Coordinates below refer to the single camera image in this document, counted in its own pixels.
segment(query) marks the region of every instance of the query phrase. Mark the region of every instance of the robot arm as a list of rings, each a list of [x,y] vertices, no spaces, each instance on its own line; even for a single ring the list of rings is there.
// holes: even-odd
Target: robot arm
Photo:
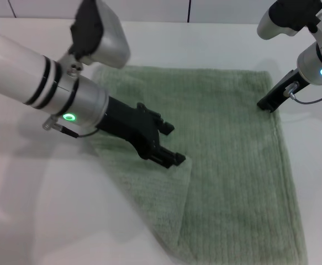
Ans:
[[[122,68],[130,57],[121,23],[101,0],[83,0],[71,26],[73,44],[58,62],[0,36],[0,94],[50,114],[45,130],[81,137],[59,118],[84,128],[104,130],[130,142],[143,159],[166,168],[185,157],[160,145],[159,133],[174,127],[139,103],[132,108],[80,75],[93,62]]]
[[[316,39],[299,55],[297,69],[289,72],[258,102],[261,109],[274,112],[290,97],[301,103],[295,97],[297,92],[310,84],[322,85],[322,13],[317,15],[321,9],[320,0],[279,0],[260,21],[257,32],[265,40],[281,33],[295,36],[303,27]]]

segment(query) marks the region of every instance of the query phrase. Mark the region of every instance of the cable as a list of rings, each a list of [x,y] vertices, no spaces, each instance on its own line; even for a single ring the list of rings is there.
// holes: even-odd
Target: cable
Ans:
[[[318,100],[315,100],[315,101],[311,101],[311,102],[302,102],[302,101],[299,101],[299,100],[295,97],[295,95],[294,95],[293,93],[290,95],[290,97],[291,97],[294,101],[296,101],[297,103],[302,104],[302,105],[311,105],[311,104],[315,104],[315,103],[322,102],[322,98],[321,98],[321,99],[318,99]]]
[[[95,129],[93,132],[90,132],[89,134],[79,135],[78,138],[85,138],[85,137],[92,136],[92,135],[96,134],[98,131],[99,131],[99,129]]]

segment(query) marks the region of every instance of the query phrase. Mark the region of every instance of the towel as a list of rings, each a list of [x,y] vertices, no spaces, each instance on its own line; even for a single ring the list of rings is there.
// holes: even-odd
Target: towel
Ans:
[[[112,135],[90,139],[173,255],[188,264],[307,264],[280,119],[256,106],[271,88],[268,73],[102,68],[95,80],[175,126],[161,144],[187,159],[170,169]]]

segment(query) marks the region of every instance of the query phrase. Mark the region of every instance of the table surface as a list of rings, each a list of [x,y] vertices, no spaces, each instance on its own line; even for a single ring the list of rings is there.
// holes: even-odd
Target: table surface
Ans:
[[[0,19],[0,34],[57,60],[71,43],[71,22]],[[274,83],[296,68],[298,55],[314,41],[306,31],[263,41],[255,25],[123,27],[132,65],[266,70]],[[299,94],[301,100],[321,96],[322,87],[314,86]],[[322,103],[289,100],[280,115],[309,261],[322,265]],[[104,173],[93,148],[43,131],[46,118],[0,96],[0,265],[177,264]]]

